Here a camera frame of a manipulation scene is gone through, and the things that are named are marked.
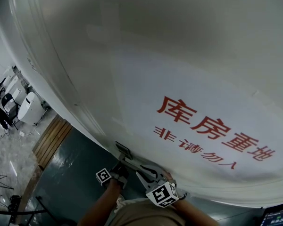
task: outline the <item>tiled floor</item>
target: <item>tiled floor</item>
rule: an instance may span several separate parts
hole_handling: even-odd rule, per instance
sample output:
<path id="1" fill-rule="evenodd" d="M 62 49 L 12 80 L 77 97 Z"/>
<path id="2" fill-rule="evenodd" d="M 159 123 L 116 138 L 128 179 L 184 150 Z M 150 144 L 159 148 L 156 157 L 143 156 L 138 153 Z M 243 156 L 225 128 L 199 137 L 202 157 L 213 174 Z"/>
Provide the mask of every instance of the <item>tiled floor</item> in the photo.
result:
<path id="1" fill-rule="evenodd" d="M 2 183 L 14 188 L 14 190 L 0 188 L 0 194 L 3 195 L 3 197 L 0 198 L 2 203 L 8 205 L 8 199 L 11 195 L 23 194 L 37 166 L 32 149 L 55 116 L 56 112 L 49 109 L 34 132 L 33 130 L 36 126 L 28 125 L 20 121 L 16 124 L 19 131 L 16 130 L 15 127 L 11 127 L 9 136 L 5 135 L 0 139 L 0 175 L 8 176 L 2 179 Z M 20 136 L 20 131 L 27 136 Z M 4 134 L 4 130 L 1 126 L 0 134 Z"/>
<path id="2" fill-rule="evenodd" d="M 95 179 L 95 173 L 104 167 L 110 169 L 116 162 L 111 154 L 73 129 L 42 174 L 26 210 L 35 210 L 38 203 L 34 197 L 41 196 L 42 202 L 58 220 L 67 218 L 77 222 L 104 192 Z M 122 195 L 125 199 L 145 196 L 144 188 L 133 171 L 130 171 L 128 185 Z M 199 198 L 188 200 L 218 220 L 221 226 L 254 226 L 253 217 L 263 213 L 263 210 L 234 207 Z M 31 226 L 36 225 L 57 224 L 48 214 L 39 214 L 31 222 Z"/>

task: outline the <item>forearm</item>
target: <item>forearm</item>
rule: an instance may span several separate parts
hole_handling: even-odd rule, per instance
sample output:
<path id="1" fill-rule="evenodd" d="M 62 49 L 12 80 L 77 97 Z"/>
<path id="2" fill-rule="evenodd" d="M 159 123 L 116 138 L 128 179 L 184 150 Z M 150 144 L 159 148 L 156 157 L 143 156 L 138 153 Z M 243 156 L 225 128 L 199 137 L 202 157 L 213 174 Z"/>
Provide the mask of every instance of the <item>forearm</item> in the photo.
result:
<path id="1" fill-rule="evenodd" d="M 195 208 L 186 200 L 178 200 L 172 204 L 178 213 L 187 221 L 197 226 L 218 226 L 209 215 Z"/>
<path id="2" fill-rule="evenodd" d="M 107 190 L 85 214 L 78 226 L 104 226 L 116 205 L 120 191 L 119 185 L 109 184 Z"/>

